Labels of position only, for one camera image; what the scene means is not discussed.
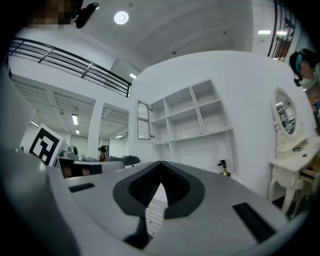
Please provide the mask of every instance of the black vent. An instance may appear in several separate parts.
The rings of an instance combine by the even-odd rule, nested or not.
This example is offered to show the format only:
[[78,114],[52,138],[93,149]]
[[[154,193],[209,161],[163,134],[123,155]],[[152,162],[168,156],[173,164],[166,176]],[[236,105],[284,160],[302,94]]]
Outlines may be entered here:
[[246,202],[234,205],[233,209],[259,243],[262,243],[275,234],[275,230]]

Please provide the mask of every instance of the white column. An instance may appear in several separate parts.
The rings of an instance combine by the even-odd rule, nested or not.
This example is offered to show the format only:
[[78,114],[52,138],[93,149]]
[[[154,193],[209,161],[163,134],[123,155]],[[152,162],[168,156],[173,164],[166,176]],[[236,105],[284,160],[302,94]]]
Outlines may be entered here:
[[99,131],[102,110],[104,108],[104,102],[102,100],[96,100],[94,108],[92,111],[89,136],[88,136],[88,150],[87,154],[90,158],[98,158],[98,148],[99,148]]

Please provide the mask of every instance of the white vanity table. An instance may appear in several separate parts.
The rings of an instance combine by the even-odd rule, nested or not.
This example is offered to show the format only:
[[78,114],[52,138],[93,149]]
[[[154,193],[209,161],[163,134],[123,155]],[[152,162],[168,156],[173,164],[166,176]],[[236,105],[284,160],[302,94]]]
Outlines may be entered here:
[[[305,168],[320,150],[320,138],[316,134],[306,134],[304,125],[297,116],[294,102],[286,92],[277,88],[271,99],[274,126],[277,132],[276,158],[271,160],[273,165],[272,179],[269,185],[268,200],[272,202],[276,182],[286,188],[282,212],[287,213],[296,190],[304,187],[300,171]],[[294,117],[293,129],[287,131],[288,117]]]

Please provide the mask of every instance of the white shelf unit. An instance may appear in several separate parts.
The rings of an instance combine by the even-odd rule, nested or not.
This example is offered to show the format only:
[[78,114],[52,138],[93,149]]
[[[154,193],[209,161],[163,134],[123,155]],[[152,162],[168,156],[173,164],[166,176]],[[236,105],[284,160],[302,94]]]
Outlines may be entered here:
[[230,127],[230,121],[220,99],[198,106],[205,134]]
[[171,160],[169,142],[153,144],[153,155],[157,160]]
[[197,105],[219,100],[220,97],[211,80],[204,81],[191,87]]
[[196,107],[192,92],[189,87],[165,97],[164,104],[166,116]]
[[150,108],[152,111],[150,111],[150,119],[151,121],[155,121],[158,119],[162,119],[166,117],[165,112],[165,104],[164,99],[158,100],[157,102],[151,104]]
[[151,131],[153,131],[153,135],[154,135],[154,138],[153,138],[154,143],[169,141],[167,120],[165,117],[152,121],[151,126],[152,126]]
[[191,138],[203,133],[196,107],[167,117],[170,140]]
[[221,173],[217,152],[227,148],[227,169],[233,171],[232,125],[211,80],[177,91],[150,108],[151,139],[137,143],[151,143],[155,161],[168,160]]

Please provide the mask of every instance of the black slot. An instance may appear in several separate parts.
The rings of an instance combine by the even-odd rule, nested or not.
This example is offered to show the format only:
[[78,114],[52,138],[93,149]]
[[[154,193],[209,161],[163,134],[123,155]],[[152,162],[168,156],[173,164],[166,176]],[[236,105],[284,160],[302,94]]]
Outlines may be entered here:
[[95,185],[93,185],[92,183],[85,183],[85,184],[81,184],[81,185],[70,186],[69,190],[70,190],[71,193],[75,193],[75,192],[78,192],[78,191],[91,189],[94,186]]
[[246,202],[232,207],[259,243],[262,243],[275,234],[275,230]]

